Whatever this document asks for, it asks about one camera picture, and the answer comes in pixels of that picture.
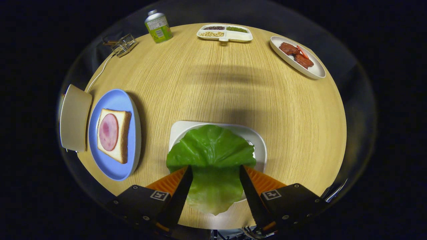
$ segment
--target bread slice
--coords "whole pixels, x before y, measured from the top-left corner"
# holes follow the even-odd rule
[[[118,139],[116,146],[113,150],[107,151],[101,145],[101,141],[99,139],[99,126],[101,125],[102,120],[107,114],[114,114],[117,119],[117,123],[119,125],[118,131]],[[128,162],[128,132],[129,132],[129,123],[131,120],[132,113],[127,111],[115,111],[103,108],[101,110],[101,115],[98,119],[98,131],[97,131],[97,139],[98,139],[98,149],[108,156],[112,157],[114,160],[118,161],[121,164],[125,164]]]

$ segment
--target cooked meat slice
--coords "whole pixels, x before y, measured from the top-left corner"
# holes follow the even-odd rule
[[[302,54],[295,54],[294,58],[297,63],[299,63],[301,66],[305,67],[306,69],[314,65],[314,63],[310,59],[305,58]]]
[[[287,55],[299,53],[299,49],[297,47],[294,47],[293,45],[290,45],[289,43],[282,43],[279,49],[282,50]]]

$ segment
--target white cable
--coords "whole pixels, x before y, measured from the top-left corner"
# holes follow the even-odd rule
[[[109,57],[108,59],[107,59],[107,61],[105,62],[105,64],[104,64],[104,67],[102,68],[102,70],[101,70],[101,72],[98,74],[98,76],[92,81],[92,83],[91,83],[91,85],[89,85],[89,88],[88,88],[88,90],[86,91],[87,93],[89,92],[89,90],[91,89],[91,87],[92,87],[92,85],[96,82],[96,80],[98,79],[98,77],[102,74],[102,72],[104,71],[104,69],[105,69],[105,66],[107,66],[107,63],[111,60],[111,58],[112,57],[114,57],[114,54],[113,55],[111,55],[111,57]]]

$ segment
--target orange gripper pad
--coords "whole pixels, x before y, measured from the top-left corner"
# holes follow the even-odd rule
[[[281,187],[286,187],[285,184],[277,181],[276,179],[264,173],[258,172],[257,170],[247,166],[243,166],[243,167],[248,173],[249,178],[251,179],[252,184],[254,185],[255,190],[257,191],[259,196],[261,196],[261,193],[263,192],[271,191]]]
[[[188,166],[185,166],[181,168],[178,171],[175,171],[155,182],[152,184],[146,186],[146,188],[158,190],[162,192],[167,192],[170,194],[170,196],[173,196],[175,193],[176,188],[179,185],[179,182],[181,181],[182,177],[184,176],[185,171],[187,170]]]

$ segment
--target green lettuce leaf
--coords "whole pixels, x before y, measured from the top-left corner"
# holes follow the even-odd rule
[[[241,199],[240,165],[254,167],[254,146],[228,129],[204,125],[188,131],[167,155],[166,165],[175,172],[193,169],[187,203],[204,213],[217,215]]]

